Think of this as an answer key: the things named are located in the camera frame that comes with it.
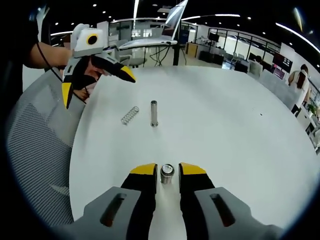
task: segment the white table surface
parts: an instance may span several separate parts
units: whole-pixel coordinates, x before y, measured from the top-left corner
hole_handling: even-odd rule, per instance
[[[136,83],[102,77],[83,111],[69,171],[75,220],[136,166],[169,163],[176,173],[172,185],[158,182],[149,236],[186,239],[178,183],[178,164],[185,162],[204,168],[216,187],[248,204],[263,224],[285,228],[294,221],[318,182],[319,160],[276,96],[245,73],[219,68],[145,67],[133,73]],[[158,102],[155,128],[152,100]],[[134,106],[139,113],[122,125]]]

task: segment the ceiling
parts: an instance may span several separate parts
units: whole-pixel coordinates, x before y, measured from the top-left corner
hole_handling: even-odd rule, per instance
[[[140,0],[136,17],[166,18],[168,14],[163,14],[158,10],[174,7],[177,3],[179,0]],[[289,45],[291,43],[291,47],[297,53],[320,71],[320,67],[317,67],[320,65],[320,54],[293,33],[276,26],[277,22],[300,33],[320,49],[320,20],[315,14],[313,5],[314,2],[310,0],[189,0],[182,18],[202,16],[187,21],[209,27],[236,29],[279,44]],[[71,31],[78,23],[94,25],[106,20],[111,22],[133,18],[134,6],[135,0],[55,0],[47,18],[51,23],[51,33],[58,33]],[[295,7],[302,16],[302,31],[295,19]],[[214,14],[238,14],[240,17],[214,16]]]

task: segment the metal spring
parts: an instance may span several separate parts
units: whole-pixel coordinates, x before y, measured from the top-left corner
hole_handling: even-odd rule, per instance
[[[171,179],[175,173],[175,169],[171,164],[165,164],[160,169],[160,178],[162,184],[171,183]]]
[[[134,106],[123,118],[121,118],[121,123],[127,125],[138,112],[139,108],[137,106]]]

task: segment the gray mesh chair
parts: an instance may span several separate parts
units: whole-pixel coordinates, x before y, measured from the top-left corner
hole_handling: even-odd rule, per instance
[[[6,148],[16,181],[34,212],[48,226],[74,221],[69,166],[84,107],[74,96],[66,110],[61,81],[47,71],[25,90],[5,126]]]

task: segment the metal pin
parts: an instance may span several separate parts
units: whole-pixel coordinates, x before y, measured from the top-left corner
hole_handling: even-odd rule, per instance
[[[171,183],[171,179],[174,173],[175,173],[175,169],[171,164],[163,165],[160,170],[161,183],[163,184]]]
[[[151,126],[156,127],[158,126],[158,114],[157,114],[157,101],[151,101]]]

